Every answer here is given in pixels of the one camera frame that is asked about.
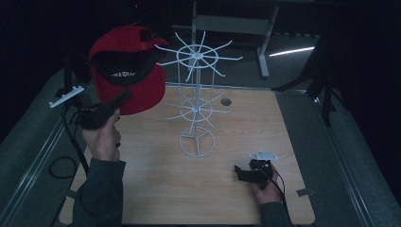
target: table surface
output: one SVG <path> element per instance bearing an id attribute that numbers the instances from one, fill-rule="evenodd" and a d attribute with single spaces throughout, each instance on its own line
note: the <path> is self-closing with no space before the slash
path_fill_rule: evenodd
<path id="1" fill-rule="evenodd" d="M 191 97 L 191 89 L 181 87 L 181 90 L 185 97 Z M 314 221 L 309 197 L 299 197 L 296 193 L 305 185 L 273 92 L 202 90 L 202 98 L 215 98 L 215 101 L 207 120 L 196 125 L 209 130 L 215 144 L 206 156 L 191 157 L 181 150 L 179 143 L 191 122 L 183 117 L 168 119 L 190 110 L 175 106 L 185 100 L 179 91 L 167 87 L 164 99 L 154 108 L 122 116 L 116 124 L 122 135 L 121 160 L 127 162 L 123 179 L 123 223 L 260 223 L 258 205 L 248 184 L 238 181 L 234 172 L 234 165 L 249 170 L 249 154 L 260 149 L 279 158 L 272 163 L 284 179 L 292 222 L 310 224 Z M 222 98 L 229 98 L 232 104 L 222 105 Z M 203 109 L 211 110 L 208 104 L 203 104 Z M 195 140 L 183 141 L 182 145 L 196 154 Z M 201 151 L 211 146 L 210 136 L 200 139 Z M 89 160 L 90 152 L 87 150 L 85 154 Z M 80 167 L 71 189 L 76 191 L 84 181 Z M 71 222 L 72 205 L 73 201 L 67 199 L 61 209 L 61 222 Z"/>

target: white bracket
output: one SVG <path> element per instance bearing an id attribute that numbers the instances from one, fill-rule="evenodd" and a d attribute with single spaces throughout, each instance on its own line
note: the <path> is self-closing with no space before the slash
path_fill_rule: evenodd
<path id="1" fill-rule="evenodd" d="M 73 90 L 71 92 L 69 92 L 66 95 L 62 95 L 61 98 L 59 100 L 57 100 L 56 102 L 49 102 L 49 106 L 50 108 L 55 108 L 58 105 L 62 104 L 64 101 L 70 99 L 73 96 L 76 96 L 77 94 L 79 94 L 80 92 L 82 92 L 84 89 L 79 86 L 77 87 L 73 87 Z"/>
<path id="2" fill-rule="evenodd" d="M 250 154 L 250 158 L 255 160 L 278 160 L 277 155 L 270 154 L 263 149 L 260 149 L 257 153 Z"/>

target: black handheld controller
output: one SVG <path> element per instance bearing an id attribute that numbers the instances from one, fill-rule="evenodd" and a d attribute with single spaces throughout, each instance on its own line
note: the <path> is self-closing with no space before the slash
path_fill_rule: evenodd
<path id="1" fill-rule="evenodd" d="M 249 165 L 251 170 L 242 170 L 234 166 L 237 178 L 242 182 L 257 183 L 261 190 L 265 189 L 273 177 L 270 160 L 251 159 Z"/>
<path id="2" fill-rule="evenodd" d="M 108 103 L 97 103 L 87 108 L 83 108 L 78 113 L 78 122 L 85 130 L 100 129 L 115 110 L 131 97 L 131 91 L 125 89 Z"/>

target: black cable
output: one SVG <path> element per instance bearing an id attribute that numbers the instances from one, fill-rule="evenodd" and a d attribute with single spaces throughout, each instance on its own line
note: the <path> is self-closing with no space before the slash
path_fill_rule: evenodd
<path id="1" fill-rule="evenodd" d="M 79 157 L 80 163 L 82 164 L 83 170 L 85 170 L 85 174 L 86 174 L 86 176 L 88 176 L 88 172 L 89 172 L 88 162 L 86 161 L 86 158 L 83 155 L 83 151 L 80 148 L 76 138 L 70 132 L 70 128 L 68 127 L 67 120 L 66 120 L 66 113 L 68 112 L 71 105 L 72 105 L 72 102 L 68 102 L 64 105 L 64 107 L 62 109 L 62 114 L 61 114 L 62 124 L 64 126 L 65 132 L 67 133 L 68 137 L 70 138 L 71 144 L 73 145 L 75 151 L 77 152 L 77 155 Z"/>
<path id="2" fill-rule="evenodd" d="M 278 189 L 278 191 L 280 192 L 280 197 L 281 197 L 281 200 L 283 201 L 283 206 L 284 206 L 284 208 L 286 209 L 286 212 L 287 212 L 287 215 L 288 215 L 288 220 L 291 222 L 291 218 L 290 218 L 290 216 L 289 216 L 289 211 L 288 211 L 288 206 L 287 206 L 286 195 L 285 195 L 285 192 L 286 192 L 286 185 L 284 184 L 283 177 L 282 177 L 282 176 L 280 175 L 280 173 L 278 173 L 276 170 L 273 170 L 273 172 L 275 172 L 275 173 L 277 174 L 277 176 L 280 177 L 281 182 L 283 183 L 283 190 L 281 190 L 281 188 L 280 188 L 280 186 L 277 184 L 277 182 L 275 182 L 275 181 L 269 176 L 269 174 L 267 174 L 265 171 L 263 171 L 263 170 L 262 170 L 262 167 L 259 167 L 258 169 L 259 169 L 259 171 L 261 171 L 266 177 L 268 177 L 269 181 L 270 181 L 271 183 L 273 183 L 273 185 L 274 185 L 274 186 Z"/>
<path id="3" fill-rule="evenodd" d="M 57 175 L 56 173 L 54 173 L 54 171 L 53 171 L 53 165 L 56 164 L 58 161 L 64 160 L 64 159 L 71 161 L 71 163 L 72 163 L 73 166 L 74 166 L 74 171 L 73 171 L 73 173 L 70 174 L 70 175 L 60 176 L 60 175 Z M 73 177 L 75 176 L 75 173 L 77 172 L 77 170 L 78 170 L 78 166 L 77 166 L 76 161 L 75 161 L 73 158 L 71 158 L 71 157 L 69 157 L 69 156 L 62 156 L 62 157 L 57 158 L 56 160 L 54 160 L 54 161 L 50 164 L 49 169 L 48 169 L 48 172 L 49 172 L 49 174 L 50 174 L 52 177 L 54 177 L 54 178 L 57 178 L 57 179 L 68 179 L 68 178 L 73 178 Z"/>

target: hand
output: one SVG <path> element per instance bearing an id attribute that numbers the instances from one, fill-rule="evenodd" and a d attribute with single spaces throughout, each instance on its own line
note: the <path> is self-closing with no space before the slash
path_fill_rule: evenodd
<path id="1" fill-rule="evenodd" d="M 273 169 L 272 180 L 277 183 L 277 170 L 273 165 L 271 165 L 271 167 Z M 268 183 L 268 185 L 263 190 L 260 190 L 259 186 L 256 183 L 250 183 L 250 187 L 259 205 L 268 202 L 282 201 L 280 191 L 273 183 Z"/>
<path id="2" fill-rule="evenodd" d="M 114 123 L 118 121 L 120 110 L 117 109 L 107 122 L 98 130 L 82 130 L 82 137 L 88 144 L 89 150 L 94 158 L 103 161 L 117 162 L 120 159 L 121 135 L 115 128 Z"/>

